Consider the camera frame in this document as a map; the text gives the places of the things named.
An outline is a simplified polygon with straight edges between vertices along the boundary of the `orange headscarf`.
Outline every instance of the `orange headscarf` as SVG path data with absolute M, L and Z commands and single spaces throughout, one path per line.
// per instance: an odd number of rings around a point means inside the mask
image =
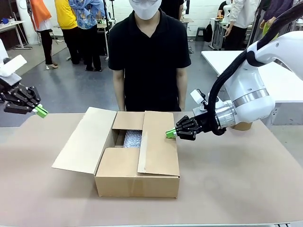
M 49 18 L 52 17 L 51 13 L 46 8 L 43 0 L 30 0 L 30 5 L 32 8 L 34 21 L 37 28 L 40 27 L 40 23 L 42 21 L 48 20 Z

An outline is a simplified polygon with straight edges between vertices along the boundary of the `shirt collar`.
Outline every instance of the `shirt collar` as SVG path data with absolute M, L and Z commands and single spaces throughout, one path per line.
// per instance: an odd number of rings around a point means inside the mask
M 168 22 L 167 22 L 167 15 L 159 8 L 160 11 L 160 22 L 156 28 L 155 33 L 162 33 L 166 32 L 169 28 Z M 134 17 L 134 11 L 129 15 L 129 30 L 131 35 L 137 35 L 140 34 L 141 31 L 137 26 L 135 17 Z

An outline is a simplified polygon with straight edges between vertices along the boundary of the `person in yellow shirt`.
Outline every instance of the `person in yellow shirt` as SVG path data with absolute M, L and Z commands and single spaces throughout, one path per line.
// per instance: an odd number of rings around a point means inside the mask
M 62 29 L 64 40 L 71 54 L 71 61 L 73 64 L 79 64 L 82 48 L 81 42 L 78 42 L 81 33 L 77 25 L 76 16 L 68 0 L 55 0 L 55 7 L 58 24 Z

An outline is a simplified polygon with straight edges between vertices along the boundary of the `woman in orange scarf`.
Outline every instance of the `woman in orange scarf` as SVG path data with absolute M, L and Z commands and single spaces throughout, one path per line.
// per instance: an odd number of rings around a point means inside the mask
M 43 0 L 27 0 L 27 11 L 32 20 L 34 30 L 41 35 L 41 42 L 45 55 L 45 64 L 50 68 L 58 68 L 58 64 L 52 60 L 52 43 L 51 35 L 52 24 L 50 18 L 52 17 L 46 8 Z

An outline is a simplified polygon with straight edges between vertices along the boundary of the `blue headscarf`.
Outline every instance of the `blue headscarf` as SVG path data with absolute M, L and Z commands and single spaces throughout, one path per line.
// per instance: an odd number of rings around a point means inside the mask
M 83 3 L 79 2 L 79 0 L 68 0 L 68 2 L 72 9 L 75 10 L 76 14 L 78 14 L 79 10 L 83 10 L 86 17 L 89 14 L 92 14 L 95 17 L 96 14 L 100 11 L 101 16 L 105 17 L 102 0 L 84 0 Z M 85 8 L 89 4 L 91 5 L 91 12 Z

